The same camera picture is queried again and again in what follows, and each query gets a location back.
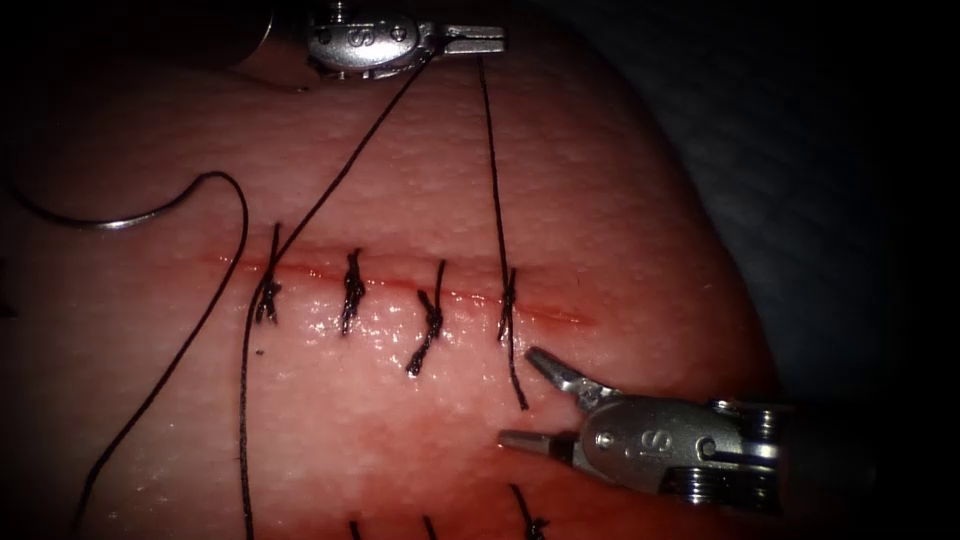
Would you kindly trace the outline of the left arm needle driver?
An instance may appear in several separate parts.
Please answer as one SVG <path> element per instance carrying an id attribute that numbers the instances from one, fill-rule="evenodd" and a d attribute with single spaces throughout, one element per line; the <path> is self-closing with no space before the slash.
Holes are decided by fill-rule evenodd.
<path id="1" fill-rule="evenodd" d="M 308 13 L 306 63 L 323 78 L 377 80 L 424 65 L 443 43 L 434 22 L 334 2 Z"/>

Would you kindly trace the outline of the right arm needle driver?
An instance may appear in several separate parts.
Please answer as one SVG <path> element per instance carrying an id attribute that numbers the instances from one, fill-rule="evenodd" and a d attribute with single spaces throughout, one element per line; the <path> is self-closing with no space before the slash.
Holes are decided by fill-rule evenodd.
<path id="1" fill-rule="evenodd" d="M 641 493 L 776 515 L 779 420 L 730 400 L 611 397 L 588 412 L 575 465 Z"/>

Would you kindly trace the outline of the left arm needle driver jaw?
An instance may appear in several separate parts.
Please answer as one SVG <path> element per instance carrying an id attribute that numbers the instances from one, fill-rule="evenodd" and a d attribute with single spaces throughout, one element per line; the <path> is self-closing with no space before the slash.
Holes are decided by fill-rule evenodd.
<path id="1" fill-rule="evenodd" d="M 452 38 L 440 47 L 442 55 L 486 55 L 504 53 L 507 49 L 503 39 Z"/>
<path id="2" fill-rule="evenodd" d="M 506 30 L 498 26 L 441 24 L 438 32 L 452 39 L 466 40 L 504 40 Z"/>

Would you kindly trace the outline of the right arm needle driver jaw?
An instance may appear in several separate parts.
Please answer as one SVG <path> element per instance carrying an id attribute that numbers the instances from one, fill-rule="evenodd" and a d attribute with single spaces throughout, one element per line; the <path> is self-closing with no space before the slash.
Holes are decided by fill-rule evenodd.
<path id="1" fill-rule="evenodd" d="M 543 455 L 557 461 L 573 461 L 580 440 L 575 432 L 548 434 L 502 430 L 497 435 L 497 443 L 502 448 Z"/>
<path id="2" fill-rule="evenodd" d="M 561 392 L 572 394 L 581 410 L 592 410 L 599 404 L 621 395 L 620 390 L 590 378 L 543 348 L 528 348 L 524 358 L 552 386 Z"/>

